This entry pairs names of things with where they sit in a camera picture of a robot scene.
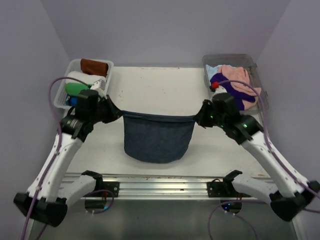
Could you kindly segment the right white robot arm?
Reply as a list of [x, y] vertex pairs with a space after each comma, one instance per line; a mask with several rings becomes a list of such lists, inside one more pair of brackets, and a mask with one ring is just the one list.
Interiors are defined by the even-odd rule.
[[229, 93], [205, 99], [194, 120], [203, 128], [221, 128], [259, 162], [273, 181], [267, 183], [234, 170], [222, 179], [221, 188], [227, 196], [241, 193], [254, 197], [270, 205], [280, 219], [290, 222], [319, 193], [319, 182], [297, 172], [271, 143], [262, 125], [253, 116], [240, 113]]

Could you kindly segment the brown towel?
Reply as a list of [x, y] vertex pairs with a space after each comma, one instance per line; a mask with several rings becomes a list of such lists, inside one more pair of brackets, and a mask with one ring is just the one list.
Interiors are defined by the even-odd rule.
[[80, 60], [80, 69], [84, 74], [106, 77], [109, 66], [105, 62], [82, 58]]

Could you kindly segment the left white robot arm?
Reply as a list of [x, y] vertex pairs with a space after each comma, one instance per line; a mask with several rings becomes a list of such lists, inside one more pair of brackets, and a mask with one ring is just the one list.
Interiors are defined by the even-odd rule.
[[108, 124], [123, 115], [109, 95], [83, 90], [74, 113], [68, 113], [58, 125], [54, 145], [40, 173], [26, 192], [18, 192], [13, 203], [25, 217], [57, 227], [68, 209], [86, 195], [99, 196], [106, 188], [97, 172], [84, 171], [70, 186], [61, 189], [65, 173], [77, 151], [97, 123]]

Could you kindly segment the dark grey-blue towel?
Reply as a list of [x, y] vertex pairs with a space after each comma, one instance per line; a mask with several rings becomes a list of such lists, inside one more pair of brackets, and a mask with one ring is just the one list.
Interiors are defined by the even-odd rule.
[[124, 111], [124, 152], [141, 162], [167, 164], [180, 160], [189, 148], [192, 115], [156, 115]]

